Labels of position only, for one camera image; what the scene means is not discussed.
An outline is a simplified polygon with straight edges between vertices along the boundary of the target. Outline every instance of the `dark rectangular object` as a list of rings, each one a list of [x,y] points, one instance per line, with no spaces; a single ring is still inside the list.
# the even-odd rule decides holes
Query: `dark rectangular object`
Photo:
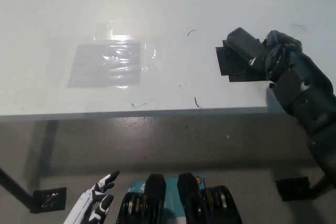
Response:
[[[257,57],[262,59],[267,56],[267,51],[260,43],[259,39],[253,37],[241,27],[238,27],[228,34],[226,44],[250,66],[253,65],[251,61],[255,60]],[[264,71],[264,66],[257,66],[256,69],[258,71]]]

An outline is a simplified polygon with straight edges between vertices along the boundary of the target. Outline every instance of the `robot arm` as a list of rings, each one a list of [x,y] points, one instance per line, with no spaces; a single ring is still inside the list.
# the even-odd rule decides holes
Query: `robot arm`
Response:
[[[77,200],[64,224],[102,224],[109,212],[109,207],[113,201],[112,195],[105,194],[107,189],[114,186],[113,181],[117,178],[119,171],[107,175],[82,195]],[[101,202],[92,211],[95,203]]]

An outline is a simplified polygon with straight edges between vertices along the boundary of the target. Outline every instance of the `white table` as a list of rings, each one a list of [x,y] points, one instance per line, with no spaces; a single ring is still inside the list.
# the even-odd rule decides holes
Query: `white table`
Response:
[[[267,82],[230,83],[220,74],[215,47],[239,26],[260,39],[277,29],[301,40],[336,83],[334,0],[0,0],[0,7],[0,121],[276,110]],[[97,49],[115,45],[111,38],[136,45],[126,71]],[[85,46],[95,48],[92,56]]]

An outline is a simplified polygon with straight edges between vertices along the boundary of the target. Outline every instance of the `gray floor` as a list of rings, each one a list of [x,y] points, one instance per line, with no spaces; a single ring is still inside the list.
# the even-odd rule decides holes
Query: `gray floor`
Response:
[[[65,211],[30,214],[0,188],[0,223],[63,223],[79,195],[119,169],[105,223],[115,223],[127,186],[151,172],[192,171],[226,185],[244,224],[336,223],[335,192],[282,202],[275,179],[321,172],[306,135],[285,114],[121,118],[0,124],[0,164],[27,190],[67,187]]]

